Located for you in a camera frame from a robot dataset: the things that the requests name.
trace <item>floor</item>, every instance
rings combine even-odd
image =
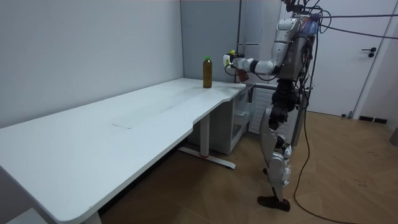
[[[313,213],[344,222],[398,223],[398,147],[389,144],[387,126],[308,113],[307,131],[312,154],[298,201]],[[307,157],[303,132],[284,190],[290,212],[256,202],[272,190],[255,135],[245,135],[232,155],[217,156],[236,169],[176,152],[108,210],[103,223],[331,223],[305,213],[292,199]]]

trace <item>brown liquid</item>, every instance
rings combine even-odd
[[[213,62],[205,60],[203,62],[203,87],[211,88],[211,80],[213,78]]]

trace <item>robot leg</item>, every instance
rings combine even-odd
[[[289,183],[290,165],[287,165],[291,149],[285,146],[284,138],[278,135],[278,130],[269,127],[269,118],[273,105],[267,107],[260,125],[261,150],[266,161],[265,173],[274,193],[273,197],[259,197],[257,201],[269,208],[290,210],[290,203],[283,199],[282,190]]]

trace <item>wall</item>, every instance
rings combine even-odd
[[[0,1],[0,128],[183,77],[179,1]],[[34,206],[0,170],[0,223]]]
[[[393,17],[386,31],[386,36],[398,37],[398,18]],[[365,83],[354,119],[370,116],[389,119],[394,103],[397,101],[398,85],[398,40],[384,39]]]
[[[225,74],[223,55],[236,48],[239,1],[181,1],[185,78],[203,78],[205,55],[213,62],[213,80],[234,82]]]
[[[243,27],[246,30],[247,43],[259,43],[259,46],[245,47],[246,57],[256,60],[270,60],[276,37],[276,27],[280,19],[281,1],[247,1],[246,21]],[[260,80],[255,74],[249,74],[249,83],[267,83]]]
[[[398,128],[398,91],[395,92],[393,101],[391,101],[391,111],[388,116],[387,125],[392,130]]]

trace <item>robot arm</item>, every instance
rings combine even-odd
[[[230,65],[232,68],[259,75],[278,74],[289,50],[290,42],[300,30],[300,26],[301,20],[298,18],[282,19],[279,21],[271,60],[257,61],[253,58],[241,58],[235,54],[228,54],[224,56],[224,66]]]

